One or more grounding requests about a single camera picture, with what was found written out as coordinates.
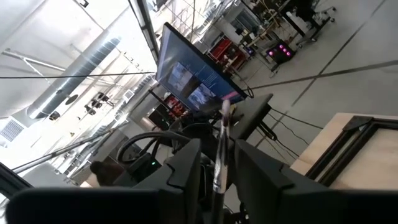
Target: gray floor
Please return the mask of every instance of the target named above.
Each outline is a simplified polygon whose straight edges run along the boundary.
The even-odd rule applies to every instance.
[[[312,77],[301,82],[276,84],[256,88],[255,95],[273,93],[270,105],[295,118],[323,127],[338,112],[397,115],[398,104],[398,1],[395,0],[328,0],[320,9],[335,6],[336,19],[322,30],[318,42],[305,45],[289,62],[283,64],[273,78],[257,59],[242,69],[250,87],[276,84],[298,78]],[[343,71],[358,68],[358,71]],[[281,114],[271,112],[295,134],[311,142],[320,129],[298,123]],[[275,125],[267,115],[264,121]],[[307,145],[296,138],[281,122],[274,127],[280,141],[300,154]],[[263,141],[255,132],[248,142],[258,145],[265,153],[289,164],[294,159],[280,146]],[[226,204],[237,211],[239,203],[231,189]]]

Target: wooden table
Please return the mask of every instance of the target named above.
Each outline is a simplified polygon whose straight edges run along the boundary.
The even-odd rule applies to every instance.
[[[291,165],[305,175],[355,115],[397,119],[398,116],[338,113]],[[398,189],[398,131],[380,129],[332,183],[333,189]]]

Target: monitor screen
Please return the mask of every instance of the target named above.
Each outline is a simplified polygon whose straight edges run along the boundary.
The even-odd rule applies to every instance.
[[[246,94],[207,56],[166,23],[156,80],[193,111],[210,112]]]

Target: air vent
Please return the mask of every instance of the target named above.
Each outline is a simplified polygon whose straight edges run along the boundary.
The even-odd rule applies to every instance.
[[[131,90],[128,90],[128,91],[125,92],[123,98],[127,102],[127,101],[129,101],[132,98],[132,96],[134,96],[134,92],[131,91]]]
[[[25,129],[20,122],[13,117],[8,118],[4,126],[1,128],[0,136],[7,143],[13,142],[15,138]]]

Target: air duct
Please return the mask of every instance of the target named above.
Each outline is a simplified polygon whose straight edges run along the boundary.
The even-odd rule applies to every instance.
[[[71,76],[70,78],[55,80],[28,107],[27,115],[30,118],[45,118],[53,113],[69,94],[116,48],[121,38],[112,34],[112,31],[115,30],[116,24],[128,10],[129,8],[125,9],[61,75],[61,77]]]

